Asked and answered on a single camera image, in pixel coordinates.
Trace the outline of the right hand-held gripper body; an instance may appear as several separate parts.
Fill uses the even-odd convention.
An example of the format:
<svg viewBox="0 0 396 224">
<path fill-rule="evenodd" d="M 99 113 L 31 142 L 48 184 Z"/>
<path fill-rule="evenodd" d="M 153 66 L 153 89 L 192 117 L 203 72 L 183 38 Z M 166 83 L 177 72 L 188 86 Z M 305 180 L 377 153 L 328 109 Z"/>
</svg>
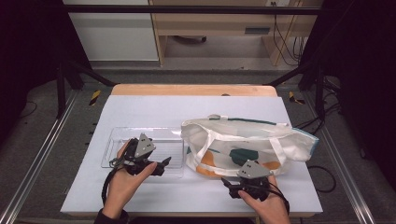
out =
<svg viewBox="0 0 396 224">
<path fill-rule="evenodd" d="M 247 161 L 237 172 L 239 186 L 253 199 L 264 201 L 269 195 L 269 174 L 270 171 L 256 161 Z"/>
</svg>

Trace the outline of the white patterned tote bag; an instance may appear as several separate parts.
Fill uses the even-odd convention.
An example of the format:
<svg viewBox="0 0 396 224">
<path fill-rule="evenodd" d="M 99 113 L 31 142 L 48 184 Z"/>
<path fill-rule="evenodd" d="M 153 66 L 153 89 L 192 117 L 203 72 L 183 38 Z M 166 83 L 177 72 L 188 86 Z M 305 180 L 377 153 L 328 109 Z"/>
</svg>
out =
<svg viewBox="0 0 396 224">
<path fill-rule="evenodd" d="M 211 116 L 181 124 L 188 144 L 186 164 L 208 176 L 236 176 L 247 161 L 257 161 L 274 175 L 293 161 L 309 161 L 318 138 L 287 123 Z"/>
</svg>

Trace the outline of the white cabinet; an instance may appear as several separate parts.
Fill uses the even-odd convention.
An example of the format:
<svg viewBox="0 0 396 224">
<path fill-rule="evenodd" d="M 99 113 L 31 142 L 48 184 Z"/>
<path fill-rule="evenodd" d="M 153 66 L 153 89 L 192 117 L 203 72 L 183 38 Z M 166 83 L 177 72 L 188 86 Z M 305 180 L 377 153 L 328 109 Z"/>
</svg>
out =
<svg viewBox="0 0 396 224">
<path fill-rule="evenodd" d="M 70 13 L 88 59 L 158 61 L 149 13 Z"/>
</svg>

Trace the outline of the light wooden desk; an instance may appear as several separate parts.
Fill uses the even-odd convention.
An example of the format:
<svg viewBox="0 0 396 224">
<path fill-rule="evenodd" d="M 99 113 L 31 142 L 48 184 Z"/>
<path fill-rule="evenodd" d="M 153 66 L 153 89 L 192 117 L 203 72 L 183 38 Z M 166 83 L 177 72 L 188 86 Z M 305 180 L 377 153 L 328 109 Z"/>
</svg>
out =
<svg viewBox="0 0 396 224">
<path fill-rule="evenodd" d="M 324 0 L 148 0 L 152 6 L 227 6 L 227 7 L 321 7 Z M 287 43 L 294 37 L 308 37 L 315 15 L 254 14 L 160 14 L 151 15 L 155 34 L 260 36 L 273 65 L 290 52 Z"/>
</svg>

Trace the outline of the clear plastic tray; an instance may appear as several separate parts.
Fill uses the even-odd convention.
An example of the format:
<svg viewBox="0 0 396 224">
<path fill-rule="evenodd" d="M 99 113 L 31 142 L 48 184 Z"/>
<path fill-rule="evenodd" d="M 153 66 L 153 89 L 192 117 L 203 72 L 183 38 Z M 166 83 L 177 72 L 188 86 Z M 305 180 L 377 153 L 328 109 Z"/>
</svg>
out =
<svg viewBox="0 0 396 224">
<path fill-rule="evenodd" d="M 148 159 L 152 162 L 161 162 L 168 157 L 172 157 L 166 167 L 162 177 L 181 178 L 183 176 L 185 151 L 184 141 L 180 137 L 181 130 L 178 128 L 114 128 L 107 141 L 105 153 L 102 158 L 103 168 L 114 168 L 119 164 L 117 152 L 130 139 L 139 138 L 144 133 L 152 139 L 156 149 Z"/>
</svg>

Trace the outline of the yellow-handled tool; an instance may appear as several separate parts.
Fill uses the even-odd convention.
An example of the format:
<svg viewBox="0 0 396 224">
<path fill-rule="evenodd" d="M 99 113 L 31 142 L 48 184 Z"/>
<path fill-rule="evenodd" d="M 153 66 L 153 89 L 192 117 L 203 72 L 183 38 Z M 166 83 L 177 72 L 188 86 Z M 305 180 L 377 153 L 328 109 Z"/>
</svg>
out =
<svg viewBox="0 0 396 224">
<path fill-rule="evenodd" d="M 290 102 L 292 102 L 292 103 L 296 103 L 298 105 L 305 105 L 305 100 L 296 99 L 294 96 L 294 93 L 292 91 L 289 91 L 289 99 L 290 99 Z"/>
<path fill-rule="evenodd" d="M 98 99 L 100 93 L 101 93 L 101 91 L 100 91 L 100 90 L 97 90 L 97 91 L 95 91 L 95 92 L 92 94 L 92 98 L 91 98 L 91 100 L 90 100 L 90 102 L 89 102 L 89 105 L 95 105 L 95 103 L 96 103 L 96 101 L 97 101 L 97 99 Z"/>
</svg>

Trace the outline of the person's left hand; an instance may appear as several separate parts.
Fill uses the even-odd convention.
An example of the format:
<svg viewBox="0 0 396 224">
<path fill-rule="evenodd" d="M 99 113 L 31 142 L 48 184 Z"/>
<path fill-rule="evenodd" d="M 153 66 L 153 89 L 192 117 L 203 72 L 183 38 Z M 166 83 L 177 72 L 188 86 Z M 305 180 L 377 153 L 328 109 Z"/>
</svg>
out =
<svg viewBox="0 0 396 224">
<path fill-rule="evenodd" d="M 139 186 L 155 171 L 157 163 L 148 165 L 138 175 L 130 175 L 120 168 L 109 183 L 102 213 L 109 218 L 120 218 L 124 206 L 132 199 Z"/>
</svg>

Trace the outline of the black metal stand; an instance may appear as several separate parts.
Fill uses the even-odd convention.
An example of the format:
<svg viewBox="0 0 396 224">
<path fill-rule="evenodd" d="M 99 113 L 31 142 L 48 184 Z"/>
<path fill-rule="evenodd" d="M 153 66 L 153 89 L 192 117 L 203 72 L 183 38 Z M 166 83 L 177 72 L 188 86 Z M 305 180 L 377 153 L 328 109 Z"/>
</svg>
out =
<svg viewBox="0 0 396 224">
<path fill-rule="evenodd" d="M 268 83 L 268 86 L 276 87 L 286 80 L 302 74 L 298 88 L 301 91 L 307 91 L 312 85 L 315 85 L 315 112 L 321 120 L 325 119 L 325 109 L 323 101 L 324 90 L 324 69 L 318 62 L 306 62 L 298 65 L 295 69 L 289 71 L 286 75 L 279 77 Z"/>
<path fill-rule="evenodd" d="M 116 82 L 102 77 L 101 75 L 94 72 L 91 68 L 85 67 L 79 63 L 73 61 L 61 62 L 57 68 L 56 80 L 58 96 L 58 119 L 63 115 L 66 110 L 64 81 L 67 80 L 73 90 L 81 90 L 84 86 L 84 82 L 80 77 L 81 74 L 85 74 L 108 87 L 114 87 L 117 85 Z"/>
</svg>

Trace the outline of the black horizontal frame bar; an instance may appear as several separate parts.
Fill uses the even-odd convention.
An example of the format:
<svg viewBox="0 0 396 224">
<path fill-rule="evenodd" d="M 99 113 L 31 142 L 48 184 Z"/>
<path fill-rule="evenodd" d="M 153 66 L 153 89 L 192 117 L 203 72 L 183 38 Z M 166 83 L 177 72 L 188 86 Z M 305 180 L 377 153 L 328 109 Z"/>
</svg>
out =
<svg viewBox="0 0 396 224">
<path fill-rule="evenodd" d="M 319 15 L 324 12 L 321 7 L 64 5 L 63 9 L 73 13 Z"/>
</svg>

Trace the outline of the black curtain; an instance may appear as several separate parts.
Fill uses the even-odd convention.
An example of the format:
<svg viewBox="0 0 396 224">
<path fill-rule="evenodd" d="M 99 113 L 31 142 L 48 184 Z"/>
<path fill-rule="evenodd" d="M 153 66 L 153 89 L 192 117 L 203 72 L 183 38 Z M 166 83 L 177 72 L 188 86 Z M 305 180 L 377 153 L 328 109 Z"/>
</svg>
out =
<svg viewBox="0 0 396 224">
<path fill-rule="evenodd" d="M 396 0 L 323 0 L 302 62 L 341 81 L 340 103 L 396 190 Z"/>
<path fill-rule="evenodd" d="M 89 68 L 90 62 L 64 0 L 0 0 L 0 145 L 25 108 L 28 92 L 56 78 L 60 61 L 37 27 L 60 42 L 61 53 Z"/>
</svg>

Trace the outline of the dark object under desk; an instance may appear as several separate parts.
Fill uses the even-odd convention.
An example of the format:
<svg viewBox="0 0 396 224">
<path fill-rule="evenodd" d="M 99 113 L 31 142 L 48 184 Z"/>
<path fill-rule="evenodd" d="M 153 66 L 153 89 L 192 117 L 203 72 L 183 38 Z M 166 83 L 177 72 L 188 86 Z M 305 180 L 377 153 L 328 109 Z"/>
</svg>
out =
<svg viewBox="0 0 396 224">
<path fill-rule="evenodd" d="M 207 40 L 206 36 L 192 37 L 192 36 L 174 35 L 173 38 L 176 42 L 182 43 L 182 44 L 203 44 Z"/>
</svg>

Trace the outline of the aluminium floor rail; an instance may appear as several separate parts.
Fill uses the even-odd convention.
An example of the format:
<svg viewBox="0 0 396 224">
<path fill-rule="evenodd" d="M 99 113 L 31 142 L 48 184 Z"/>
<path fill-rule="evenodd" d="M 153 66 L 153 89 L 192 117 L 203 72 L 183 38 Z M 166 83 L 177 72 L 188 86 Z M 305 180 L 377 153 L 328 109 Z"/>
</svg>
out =
<svg viewBox="0 0 396 224">
<path fill-rule="evenodd" d="M 337 103 L 330 104 L 329 100 L 320 100 L 321 103 L 325 102 L 324 117 L 327 120 L 327 116 L 330 116 L 332 112 L 339 109 Z M 343 190 L 349 200 L 352 210 L 357 217 L 360 224 L 376 224 L 375 218 L 364 200 L 361 191 L 352 176 L 352 173 L 347 167 L 346 162 L 343 160 L 335 141 L 333 140 L 328 127 L 326 126 L 326 120 L 318 123 L 317 133 L 320 137 L 320 141 L 324 144 L 334 170 L 339 178 L 339 182 L 343 187 Z"/>
<path fill-rule="evenodd" d="M 35 154 L 35 158 L 30 163 L 29 169 L 25 173 L 23 180 L 18 185 L 18 188 L 13 194 L 10 202 L 7 204 L 5 210 L 0 214 L 0 224 L 13 224 L 16 220 L 23 204 L 26 201 L 26 198 L 28 197 L 35 181 L 37 180 L 37 177 L 39 176 L 39 173 L 42 170 L 48 155 L 52 151 L 53 146 L 56 143 L 56 140 L 70 115 L 70 112 L 73 109 L 76 99 L 78 98 L 78 94 L 79 91 L 70 91 L 64 112 L 59 118 L 54 120 L 45 140 L 40 146 L 40 149 Z"/>
</svg>

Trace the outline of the yellow-handled tool right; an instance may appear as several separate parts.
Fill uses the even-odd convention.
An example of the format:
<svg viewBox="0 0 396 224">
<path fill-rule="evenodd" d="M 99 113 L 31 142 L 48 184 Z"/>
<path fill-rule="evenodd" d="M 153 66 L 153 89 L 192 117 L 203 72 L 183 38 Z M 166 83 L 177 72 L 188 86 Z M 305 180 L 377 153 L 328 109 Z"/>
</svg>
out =
<svg viewBox="0 0 396 224">
<path fill-rule="evenodd" d="M 298 105 L 305 105 L 305 100 L 296 99 L 294 96 L 294 93 L 292 91 L 289 91 L 289 99 L 290 99 L 290 102 L 292 102 L 292 103 L 296 103 Z"/>
</svg>

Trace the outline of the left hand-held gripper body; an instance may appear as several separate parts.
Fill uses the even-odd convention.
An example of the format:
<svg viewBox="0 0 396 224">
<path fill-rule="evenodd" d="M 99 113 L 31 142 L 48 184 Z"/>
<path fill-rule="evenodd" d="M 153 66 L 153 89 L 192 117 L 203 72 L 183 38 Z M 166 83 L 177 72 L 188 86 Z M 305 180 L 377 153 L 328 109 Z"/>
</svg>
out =
<svg viewBox="0 0 396 224">
<path fill-rule="evenodd" d="M 137 175 L 152 164 L 149 156 L 155 149 L 152 139 L 141 133 L 139 138 L 130 139 L 124 146 L 120 165 L 128 174 Z"/>
</svg>

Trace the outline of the person's right hand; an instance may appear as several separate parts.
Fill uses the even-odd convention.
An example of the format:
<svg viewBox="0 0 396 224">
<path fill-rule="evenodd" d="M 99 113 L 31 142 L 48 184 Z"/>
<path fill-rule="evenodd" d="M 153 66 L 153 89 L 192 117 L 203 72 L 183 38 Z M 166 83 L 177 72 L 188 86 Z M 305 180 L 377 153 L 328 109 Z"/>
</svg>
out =
<svg viewBox="0 0 396 224">
<path fill-rule="evenodd" d="M 264 224 L 290 224 L 289 214 L 284 200 L 280 197 L 276 178 L 270 175 L 268 181 L 270 182 L 271 192 L 267 199 L 262 202 L 253 199 L 243 190 L 239 190 L 238 194 L 259 215 Z"/>
</svg>

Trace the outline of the yellow-handled tool left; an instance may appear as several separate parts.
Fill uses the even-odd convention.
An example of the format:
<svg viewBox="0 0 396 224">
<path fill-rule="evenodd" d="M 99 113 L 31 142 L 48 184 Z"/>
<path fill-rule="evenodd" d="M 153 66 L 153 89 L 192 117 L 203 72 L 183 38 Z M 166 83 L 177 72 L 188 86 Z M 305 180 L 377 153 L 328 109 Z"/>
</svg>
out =
<svg viewBox="0 0 396 224">
<path fill-rule="evenodd" d="M 91 98 L 91 100 L 90 100 L 90 102 L 89 102 L 89 105 L 95 105 L 95 103 L 96 103 L 96 101 L 97 101 L 97 99 L 98 99 L 100 93 L 101 93 L 101 91 L 100 91 L 100 90 L 97 90 L 97 91 L 95 91 L 95 92 L 92 94 L 92 98 Z"/>
</svg>

